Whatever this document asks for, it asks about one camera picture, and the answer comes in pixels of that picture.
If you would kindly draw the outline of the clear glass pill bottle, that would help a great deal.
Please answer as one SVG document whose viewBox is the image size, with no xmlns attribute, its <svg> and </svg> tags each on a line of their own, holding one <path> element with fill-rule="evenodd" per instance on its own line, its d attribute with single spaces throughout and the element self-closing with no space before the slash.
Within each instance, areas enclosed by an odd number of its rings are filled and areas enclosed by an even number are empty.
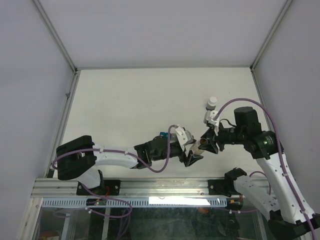
<svg viewBox="0 0 320 240">
<path fill-rule="evenodd" d="M 204 150 L 200 149 L 200 146 L 202 144 L 205 144 L 207 142 L 206 139 L 201 138 L 200 140 L 197 140 L 189 149 L 189 151 L 193 154 L 193 155 L 202 155 Z"/>
</svg>

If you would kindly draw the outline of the weekly pill organizer strip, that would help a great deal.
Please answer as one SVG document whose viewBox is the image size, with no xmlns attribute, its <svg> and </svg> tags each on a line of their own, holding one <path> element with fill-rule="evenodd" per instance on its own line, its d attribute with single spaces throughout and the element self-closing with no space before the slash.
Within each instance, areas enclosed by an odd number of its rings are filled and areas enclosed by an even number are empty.
<svg viewBox="0 0 320 240">
<path fill-rule="evenodd" d="M 166 138 L 166 139 L 168 139 L 169 138 L 169 133 L 168 132 L 164 132 L 164 131 L 161 131 L 160 133 L 159 133 L 159 136 L 161 136 L 161 137 L 163 137 L 163 138 Z"/>
</svg>

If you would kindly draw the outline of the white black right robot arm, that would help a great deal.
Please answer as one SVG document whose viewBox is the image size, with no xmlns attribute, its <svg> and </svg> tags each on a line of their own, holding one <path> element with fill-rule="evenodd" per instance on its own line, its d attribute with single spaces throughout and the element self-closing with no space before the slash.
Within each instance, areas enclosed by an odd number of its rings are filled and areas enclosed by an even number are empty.
<svg viewBox="0 0 320 240">
<path fill-rule="evenodd" d="M 225 145 L 242 145 L 263 170 L 274 196 L 255 185 L 237 167 L 226 172 L 223 182 L 214 190 L 228 197 L 235 193 L 245 196 L 266 218 L 277 240 L 294 240 L 318 229 L 320 215 L 302 196 L 275 133 L 262 130 L 258 114 L 250 106 L 235 109 L 234 118 L 235 125 L 225 128 L 217 111 L 207 111 L 204 123 L 208 130 L 201 137 L 199 149 L 217 154 Z"/>
</svg>

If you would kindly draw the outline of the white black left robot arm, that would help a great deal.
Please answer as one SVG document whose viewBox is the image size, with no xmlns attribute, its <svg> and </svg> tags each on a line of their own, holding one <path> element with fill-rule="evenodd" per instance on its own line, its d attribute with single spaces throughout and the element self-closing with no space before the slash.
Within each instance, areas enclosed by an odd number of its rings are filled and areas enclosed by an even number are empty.
<svg viewBox="0 0 320 240">
<path fill-rule="evenodd" d="M 174 136 L 171 140 L 164 133 L 152 140 L 130 148 L 106 149 L 95 144 L 90 135 L 83 135 L 57 147 L 56 158 L 51 163 L 61 181 L 76 180 L 93 194 L 101 195 L 108 186 L 103 180 L 101 166 L 118 166 L 127 169 L 152 168 L 152 163 L 177 157 L 185 167 L 203 158 L 202 142 L 193 138 Z"/>
</svg>

